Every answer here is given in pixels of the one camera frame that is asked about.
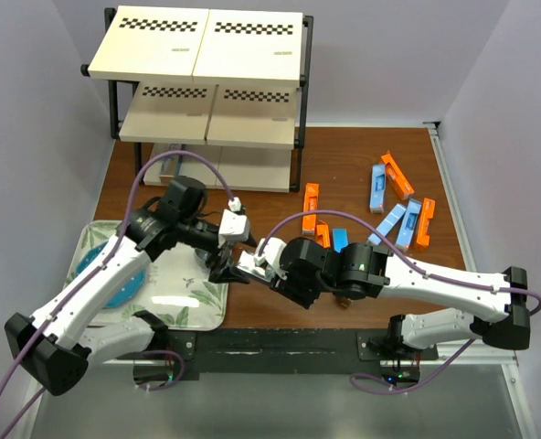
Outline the silver blue toothpaste box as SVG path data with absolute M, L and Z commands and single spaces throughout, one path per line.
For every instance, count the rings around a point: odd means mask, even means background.
M 159 181 L 163 186 L 168 185 L 178 175 L 182 159 L 181 155 L 171 155 L 162 161 Z
M 249 279 L 267 286 L 271 285 L 275 277 L 275 273 L 270 266 L 266 262 L 257 265 L 254 254 L 250 252 L 241 253 L 237 263 L 237 269 Z

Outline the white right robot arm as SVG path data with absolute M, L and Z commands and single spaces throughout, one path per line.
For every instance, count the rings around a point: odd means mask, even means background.
M 471 273 L 416 261 L 384 246 L 354 243 L 337 252 L 306 238 L 271 238 L 256 254 L 274 274 L 272 290 L 304 308 L 322 293 L 351 301 L 411 298 L 439 305 L 437 312 L 391 317 L 381 345 L 395 359 L 461 339 L 505 350 L 530 345 L 525 271 L 517 267 Z

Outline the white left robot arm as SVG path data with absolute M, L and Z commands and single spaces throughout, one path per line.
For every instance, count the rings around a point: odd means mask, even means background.
M 59 396 L 93 364 L 136 352 L 148 359 L 167 355 L 168 327 L 146 310 L 111 326 L 92 328 L 90 322 L 136 274 L 178 243 L 207 253 L 211 283 L 246 283 L 231 256 L 236 243 L 255 243 L 245 209 L 239 198 L 230 197 L 215 225 L 201 217 L 206 203 L 201 182 L 176 177 L 163 196 L 127 212 L 102 252 L 61 293 L 32 316 L 14 314 L 7 320 L 15 363 Z

